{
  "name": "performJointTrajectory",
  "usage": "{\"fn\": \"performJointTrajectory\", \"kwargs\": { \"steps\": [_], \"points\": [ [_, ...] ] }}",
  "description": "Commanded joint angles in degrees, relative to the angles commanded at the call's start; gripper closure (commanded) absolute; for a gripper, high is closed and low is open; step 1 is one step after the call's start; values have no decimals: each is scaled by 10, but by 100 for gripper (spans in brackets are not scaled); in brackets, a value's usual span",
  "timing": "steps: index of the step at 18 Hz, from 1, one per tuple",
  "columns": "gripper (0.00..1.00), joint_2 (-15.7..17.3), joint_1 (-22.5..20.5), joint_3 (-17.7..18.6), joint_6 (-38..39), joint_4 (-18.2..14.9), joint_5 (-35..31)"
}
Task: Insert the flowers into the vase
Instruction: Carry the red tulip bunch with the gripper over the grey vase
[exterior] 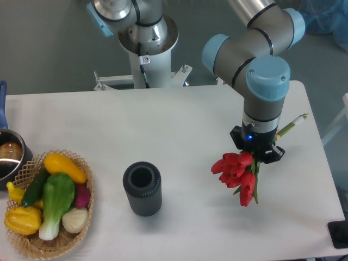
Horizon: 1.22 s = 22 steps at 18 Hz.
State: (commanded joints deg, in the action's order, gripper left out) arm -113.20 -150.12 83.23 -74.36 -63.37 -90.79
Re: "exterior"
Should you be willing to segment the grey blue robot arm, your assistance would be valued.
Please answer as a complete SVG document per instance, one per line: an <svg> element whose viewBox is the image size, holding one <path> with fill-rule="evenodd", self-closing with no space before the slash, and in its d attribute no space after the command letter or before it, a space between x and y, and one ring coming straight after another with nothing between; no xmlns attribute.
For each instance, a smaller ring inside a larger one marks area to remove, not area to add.
<svg viewBox="0 0 348 261"><path fill-rule="evenodd" d="M279 57L305 33L294 9L274 1L230 1L247 27L237 40L218 34L202 51L202 62L244 98L243 122L230 135L236 147L262 163L279 161L284 149L276 130L289 90L290 68ZM116 35L128 52L134 87L168 88L173 84L171 51L178 29L163 13L161 1L90 1L86 7L105 36Z"/></svg>

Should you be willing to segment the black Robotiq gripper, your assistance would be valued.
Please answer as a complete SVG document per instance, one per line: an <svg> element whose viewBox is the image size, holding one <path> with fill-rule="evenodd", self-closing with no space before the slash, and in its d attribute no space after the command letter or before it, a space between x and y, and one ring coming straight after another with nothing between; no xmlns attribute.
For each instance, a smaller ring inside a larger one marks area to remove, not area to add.
<svg viewBox="0 0 348 261"><path fill-rule="evenodd" d="M242 125L234 127L230 136L237 149L254 153L257 160L261 160L264 164L270 164L280 161L285 154L285 150L279 146L275 146L276 129L259 133L251 130L251 126Z"/></svg>

